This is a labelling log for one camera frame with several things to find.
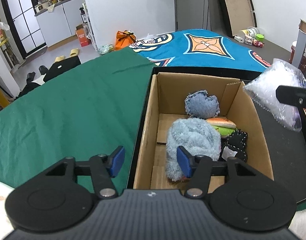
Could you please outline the clear plastic bag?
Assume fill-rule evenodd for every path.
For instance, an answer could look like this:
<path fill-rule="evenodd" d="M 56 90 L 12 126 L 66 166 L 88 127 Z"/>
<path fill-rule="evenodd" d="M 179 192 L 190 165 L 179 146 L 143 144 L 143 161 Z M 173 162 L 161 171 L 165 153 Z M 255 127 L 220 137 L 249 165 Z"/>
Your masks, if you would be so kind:
<path fill-rule="evenodd" d="M 306 106 L 306 79 L 298 68 L 274 59 L 271 67 L 248 83 L 244 91 L 282 126 L 301 131 L 298 109 Z"/>

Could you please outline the brown cardboard box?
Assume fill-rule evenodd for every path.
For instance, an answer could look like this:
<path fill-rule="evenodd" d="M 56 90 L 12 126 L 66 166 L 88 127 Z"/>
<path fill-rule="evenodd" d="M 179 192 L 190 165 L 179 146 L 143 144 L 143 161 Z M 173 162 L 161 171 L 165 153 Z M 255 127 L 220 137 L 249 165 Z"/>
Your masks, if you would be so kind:
<path fill-rule="evenodd" d="M 185 181 L 171 182 L 165 174 L 167 132 L 177 119 L 187 118 L 186 96 L 198 90 L 215 95 L 220 103 L 220 117 L 234 122 L 248 134 L 247 164 L 273 178 L 271 159 L 262 125 L 252 99 L 243 90 L 244 83 L 235 78 L 209 75 L 158 73 L 149 87 L 139 130 L 138 152 L 132 187 L 134 189 L 184 189 Z"/>

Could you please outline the fluffy light blue plush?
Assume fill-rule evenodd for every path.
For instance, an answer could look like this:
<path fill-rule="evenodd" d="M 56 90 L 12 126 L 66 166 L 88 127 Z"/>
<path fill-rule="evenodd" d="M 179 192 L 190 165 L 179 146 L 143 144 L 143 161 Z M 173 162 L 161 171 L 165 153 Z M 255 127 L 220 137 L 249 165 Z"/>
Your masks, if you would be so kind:
<path fill-rule="evenodd" d="M 183 146 L 191 155 L 206 155 L 217 161 L 221 152 L 221 136 L 206 120 L 177 119 L 168 129 L 165 173 L 171 181 L 184 179 L 177 162 L 177 148 Z"/>

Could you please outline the black stitched plush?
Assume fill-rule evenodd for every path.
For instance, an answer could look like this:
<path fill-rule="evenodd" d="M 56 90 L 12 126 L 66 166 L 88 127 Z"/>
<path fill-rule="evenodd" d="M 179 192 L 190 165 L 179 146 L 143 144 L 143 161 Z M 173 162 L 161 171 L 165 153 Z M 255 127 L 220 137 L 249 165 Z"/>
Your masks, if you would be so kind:
<path fill-rule="evenodd" d="M 248 160 L 248 155 L 246 153 L 248 134 L 240 129 L 234 131 L 225 140 L 222 147 L 221 157 L 225 161 L 228 158 L 238 158 L 245 163 Z"/>

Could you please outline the hamburger plush toy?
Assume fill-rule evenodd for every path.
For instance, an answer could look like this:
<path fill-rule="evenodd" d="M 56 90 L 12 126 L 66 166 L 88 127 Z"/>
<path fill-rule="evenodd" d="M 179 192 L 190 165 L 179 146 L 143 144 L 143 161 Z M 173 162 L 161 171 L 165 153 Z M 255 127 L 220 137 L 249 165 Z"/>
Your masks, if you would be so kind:
<path fill-rule="evenodd" d="M 227 138 L 237 129 L 234 122 L 225 118 L 209 118 L 206 122 L 212 125 L 213 128 L 220 133 L 222 139 Z"/>

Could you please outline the green cloth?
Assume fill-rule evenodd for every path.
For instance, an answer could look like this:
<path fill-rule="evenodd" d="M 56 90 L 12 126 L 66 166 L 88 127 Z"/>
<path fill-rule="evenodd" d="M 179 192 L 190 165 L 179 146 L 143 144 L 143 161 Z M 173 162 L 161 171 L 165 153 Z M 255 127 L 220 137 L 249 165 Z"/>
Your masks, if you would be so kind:
<path fill-rule="evenodd" d="M 0 111 L 0 182 L 18 187 L 65 157 L 88 160 L 125 148 L 113 183 L 128 184 L 154 65 L 130 48 L 85 62 Z"/>

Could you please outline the denim heart plush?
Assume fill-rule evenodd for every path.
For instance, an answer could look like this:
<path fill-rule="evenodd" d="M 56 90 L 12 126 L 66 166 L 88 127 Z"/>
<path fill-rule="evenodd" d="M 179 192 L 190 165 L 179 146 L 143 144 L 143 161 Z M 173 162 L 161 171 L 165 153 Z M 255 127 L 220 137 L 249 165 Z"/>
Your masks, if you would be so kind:
<path fill-rule="evenodd" d="M 209 119 L 220 114 L 218 98 L 208 95 L 206 90 L 199 90 L 189 94 L 184 100 L 186 113 L 193 118 Z"/>

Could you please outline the green lidded container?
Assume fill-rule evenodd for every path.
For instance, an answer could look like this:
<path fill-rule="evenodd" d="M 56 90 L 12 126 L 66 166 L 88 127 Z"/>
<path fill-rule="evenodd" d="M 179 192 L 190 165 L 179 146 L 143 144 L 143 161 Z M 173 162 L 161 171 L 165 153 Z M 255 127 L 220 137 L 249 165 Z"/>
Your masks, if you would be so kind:
<path fill-rule="evenodd" d="M 264 41 L 264 35 L 262 35 L 262 34 L 256 34 L 256 35 L 255 35 L 255 39 L 256 39 L 257 41 L 263 42 L 263 41 Z"/>

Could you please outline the red white small box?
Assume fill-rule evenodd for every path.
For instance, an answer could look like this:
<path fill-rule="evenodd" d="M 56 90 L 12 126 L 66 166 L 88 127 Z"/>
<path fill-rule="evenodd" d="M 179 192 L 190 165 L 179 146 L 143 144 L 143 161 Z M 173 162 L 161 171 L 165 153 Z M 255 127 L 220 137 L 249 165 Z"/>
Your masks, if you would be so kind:
<path fill-rule="evenodd" d="M 244 44 L 250 45 L 250 46 L 255 46 L 259 48 L 263 48 L 264 43 L 261 41 L 256 40 L 255 38 L 246 35 L 244 38 Z"/>

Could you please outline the leaning brown board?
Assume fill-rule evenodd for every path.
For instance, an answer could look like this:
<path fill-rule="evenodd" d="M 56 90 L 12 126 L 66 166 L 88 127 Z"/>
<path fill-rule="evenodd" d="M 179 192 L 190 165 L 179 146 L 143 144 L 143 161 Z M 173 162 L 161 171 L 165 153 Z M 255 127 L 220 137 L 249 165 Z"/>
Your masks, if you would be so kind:
<path fill-rule="evenodd" d="M 256 27 L 256 13 L 252 0 L 219 0 L 227 35 L 234 37 L 239 31 Z"/>

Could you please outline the black white cushion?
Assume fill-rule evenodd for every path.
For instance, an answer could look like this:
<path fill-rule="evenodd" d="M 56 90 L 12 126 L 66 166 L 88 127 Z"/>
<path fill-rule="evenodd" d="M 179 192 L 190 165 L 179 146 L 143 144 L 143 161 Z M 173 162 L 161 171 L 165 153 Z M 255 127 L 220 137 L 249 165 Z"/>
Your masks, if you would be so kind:
<path fill-rule="evenodd" d="M 80 59 L 78 56 L 69 57 L 67 59 L 63 59 L 61 61 L 56 61 L 52 64 L 52 66 L 48 69 L 44 65 L 41 65 L 39 71 L 41 73 L 42 81 L 47 82 L 75 67 L 81 65 Z M 35 72 L 28 73 L 26 78 L 26 85 L 24 89 L 19 93 L 16 99 L 28 94 L 35 88 L 41 86 L 39 83 L 34 80 Z"/>

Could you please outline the blue patterned blanket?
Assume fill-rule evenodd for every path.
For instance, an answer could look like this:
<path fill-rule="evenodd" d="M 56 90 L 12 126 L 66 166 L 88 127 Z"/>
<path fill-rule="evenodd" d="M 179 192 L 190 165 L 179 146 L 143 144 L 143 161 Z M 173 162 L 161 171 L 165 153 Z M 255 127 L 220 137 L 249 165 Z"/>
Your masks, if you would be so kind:
<path fill-rule="evenodd" d="M 189 29 L 137 41 L 134 52 L 159 67 L 216 67 L 263 72 L 271 64 L 254 50 L 206 29 Z"/>

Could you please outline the yellow slipper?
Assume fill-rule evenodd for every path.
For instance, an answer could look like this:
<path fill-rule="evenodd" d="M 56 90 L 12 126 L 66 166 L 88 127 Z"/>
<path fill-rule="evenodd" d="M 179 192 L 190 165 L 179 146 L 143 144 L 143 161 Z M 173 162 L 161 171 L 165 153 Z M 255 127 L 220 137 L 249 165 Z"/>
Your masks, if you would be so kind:
<path fill-rule="evenodd" d="M 75 56 L 78 56 L 78 55 L 79 55 L 79 49 L 75 48 L 75 49 L 71 50 L 69 57 L 75 57 Z"/>
<path fill-rule="evenodd" d="M 58 56 L 58 57 L 55 58 L 55 61 L 54 61 L 54 62 L 60 62 L 60 61 L 62 61 L 62 60 L 64 60 L 64 59 L 65 59 L 65 56 L 64 56 L 64 55 Z"/>

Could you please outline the orange bag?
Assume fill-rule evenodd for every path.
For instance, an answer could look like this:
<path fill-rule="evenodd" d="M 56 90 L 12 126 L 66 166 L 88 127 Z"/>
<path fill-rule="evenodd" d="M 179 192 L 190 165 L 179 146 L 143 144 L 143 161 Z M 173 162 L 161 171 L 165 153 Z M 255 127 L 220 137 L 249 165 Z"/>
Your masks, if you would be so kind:
<path fill-rule="evenodd" d="M 128 47 L 136 42 L 136 35 L 131 31 L 117 31 L 114 48 L 116 51 Z"/>

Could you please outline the orange cardboard box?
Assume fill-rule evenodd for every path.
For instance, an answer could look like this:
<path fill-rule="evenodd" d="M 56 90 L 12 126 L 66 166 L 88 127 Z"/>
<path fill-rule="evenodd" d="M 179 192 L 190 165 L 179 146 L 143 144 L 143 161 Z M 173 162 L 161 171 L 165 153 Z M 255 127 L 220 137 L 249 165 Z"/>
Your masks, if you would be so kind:
<path fill-rule="evenodd" d="M 91 40 L 87 37 L 88 30 L 84 24 L 76 26 L 75 34 L 78 37 L 81 47 L 88 46 L 92 43 Z"/>

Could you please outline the white kitchen cabinet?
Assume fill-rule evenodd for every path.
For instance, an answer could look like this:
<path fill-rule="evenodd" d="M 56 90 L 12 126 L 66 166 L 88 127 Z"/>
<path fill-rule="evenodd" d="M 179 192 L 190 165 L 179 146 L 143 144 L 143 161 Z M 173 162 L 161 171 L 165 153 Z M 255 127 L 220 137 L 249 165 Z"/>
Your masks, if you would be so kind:
<path fill-rule="evenodd" d="M 75 35 L 76 27 L 83 23 L 80 8 L 84 0 L 65 0 L 36 15 L 47 47 L 51 47 Z"/>

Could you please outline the black framed glass door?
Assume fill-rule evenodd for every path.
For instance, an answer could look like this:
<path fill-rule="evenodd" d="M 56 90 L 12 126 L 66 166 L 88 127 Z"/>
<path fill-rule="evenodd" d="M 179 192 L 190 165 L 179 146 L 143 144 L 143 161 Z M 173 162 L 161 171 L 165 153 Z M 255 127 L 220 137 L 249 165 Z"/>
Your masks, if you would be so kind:
<path fill-rule="evenodd" d="M 24 59 L 46 45 L 32 0 L 2 0 L 2 7 L 16 46 Z"/>

